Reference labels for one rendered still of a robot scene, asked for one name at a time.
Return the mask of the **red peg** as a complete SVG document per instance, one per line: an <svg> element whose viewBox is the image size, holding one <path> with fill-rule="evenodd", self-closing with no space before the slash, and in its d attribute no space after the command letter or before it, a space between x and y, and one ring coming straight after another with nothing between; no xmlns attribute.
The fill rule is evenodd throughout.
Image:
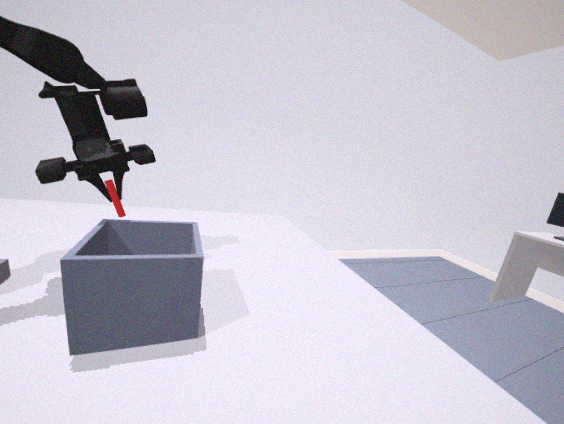
<svg viewBox="0 0 564 424"><path fill-rule="evenodd" d="M113 181L112 180L105 181L105 184L107 186L107 191L110 194L110 197L112 199L112 202L115 206L115 209L118 213L119 218L126 216L126 214L123 210L123 207L121 205L121 200L118 196L117 190L116 190L116 188L113 184Z"/></svg>

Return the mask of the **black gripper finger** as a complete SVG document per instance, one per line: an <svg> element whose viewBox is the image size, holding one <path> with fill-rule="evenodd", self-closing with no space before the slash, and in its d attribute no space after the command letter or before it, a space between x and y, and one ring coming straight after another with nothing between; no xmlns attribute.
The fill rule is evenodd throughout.
<svg viewBox="0 0 564 424"><path fill-rule="evenodd" d="M127 164L128 166L128 164ZM122 181L123 181L123 175L125 172L130 171L129 166L126 168L121 168L121 169L117 169L116 171L112 171L113 173L113 177L114 177L114 182L115 182L115 186L116 186L116 190L118 193L118 196L120 198L120 200L122 199Z"/></svg>
<svg viewBox="0 0 564 424"><path fill-rule="evenodd" d="M87 181L89 183L91 183L92 185L95 186L96 189L98 189L102 194L104 194L107 199L112 202L112 199L110 197L109 192L107 191L107 187L105 186L103 180L101 179L100 175L95 175L95 176L85 176L85 177L79 177L77 176L77 179L79 181Z"/></svg>

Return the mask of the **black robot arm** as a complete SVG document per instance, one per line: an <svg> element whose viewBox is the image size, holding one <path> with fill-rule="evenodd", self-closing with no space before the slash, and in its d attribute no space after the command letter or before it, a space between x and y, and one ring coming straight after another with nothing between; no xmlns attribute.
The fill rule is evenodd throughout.
<svg viewBox="0 0 564 424"><path fill-rule="evenodd" d="M105 80L88 63L72 42L45 30L25 26L0 15L0 48L9 51L36 70L58 82L76 85L53 86L45 81L39 98L55 98L66 126L77 127L103 123L95 95L99 95L106 115L114 120L147 117L146 99L135 78ZM101 132L103 134L101 134ZM121 139L108 140L103 131L94 131L95 138L82 139L72 134L72 150L90 176L116 171L117 162L127 159ZM74 138L73 138L74 136Z"/></svg>

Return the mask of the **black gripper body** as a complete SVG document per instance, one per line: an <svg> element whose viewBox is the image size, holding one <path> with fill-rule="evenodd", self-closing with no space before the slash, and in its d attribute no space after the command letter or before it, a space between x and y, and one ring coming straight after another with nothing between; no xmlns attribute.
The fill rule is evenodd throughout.
<svg viewBox="0 0 564 424"><path fill-rule="evenodd" d="M67 126L67 130L69 131L70 135L79 133L81 134L82 139L90 139L95 138L94 131L103 131L105 132L107 139L110 141L111 139L106 129L107 127L105 122L95 125L77 127ZM119 167L118 169L128 167L127 161L132 160L134 160L134 162L139 165L156 162L153 150L147 144L129 146L129 151L127 151L127 159L117 162ZM35 172L41 184L64 180L67 175L66 173L70 172L76 172L78 178L89 176L86 174L86 170L83 167L82 163L78 164L78 160L67 162L63 156L40 161Z"/></svg>

